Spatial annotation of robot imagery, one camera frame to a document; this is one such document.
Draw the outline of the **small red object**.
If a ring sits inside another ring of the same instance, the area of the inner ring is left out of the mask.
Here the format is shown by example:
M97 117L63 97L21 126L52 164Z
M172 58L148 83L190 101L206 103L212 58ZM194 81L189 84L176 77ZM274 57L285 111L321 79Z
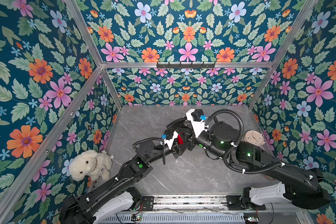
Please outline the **small red object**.
M185 141L185 138L181 137L181 135L178 135L177 136L177 139L176 139L177 143L176 143L176 147L179 148L179 149L184 149L186 148L186 141Z

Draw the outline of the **black spray nozzle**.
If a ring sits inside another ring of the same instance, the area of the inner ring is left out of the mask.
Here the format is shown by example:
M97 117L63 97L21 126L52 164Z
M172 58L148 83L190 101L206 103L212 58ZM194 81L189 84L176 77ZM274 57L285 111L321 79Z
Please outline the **black spray nozzle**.
M188 133L191 129L187 125L187 118L179 118L171 123L169 123L166 126L166 130L164 131L164 134L169 137L173 134L174 131L177 131L179 134L181 133Z

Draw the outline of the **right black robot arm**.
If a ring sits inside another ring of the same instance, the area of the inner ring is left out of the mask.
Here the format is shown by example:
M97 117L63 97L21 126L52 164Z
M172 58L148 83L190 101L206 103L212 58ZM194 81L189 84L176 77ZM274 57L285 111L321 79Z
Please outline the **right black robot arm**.
M277 181L266 187L245 187L239 199L227 197L228 207L255 210L266 204L290 203L315 210L331 202L327 190L320 186L323 174L318 168L301 169L264 151L264 136L245 131L242 118L234 111L222 109L206 116L201 109L186 113L194 132L193 141L206 154L241 175L265 175Z

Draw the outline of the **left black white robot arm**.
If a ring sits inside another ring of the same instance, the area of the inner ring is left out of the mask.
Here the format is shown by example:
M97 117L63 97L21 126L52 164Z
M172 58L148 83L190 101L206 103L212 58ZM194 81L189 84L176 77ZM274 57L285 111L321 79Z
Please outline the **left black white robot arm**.
M116 176L85 195L64 200L58 215L60 223L99 224L121 211L143 209L142 195L133 185L152 171L152 162L164 161L169 154L179 157L194 143L184 134L176 134L170 140L163 136L134 143L136 156L125 162Z

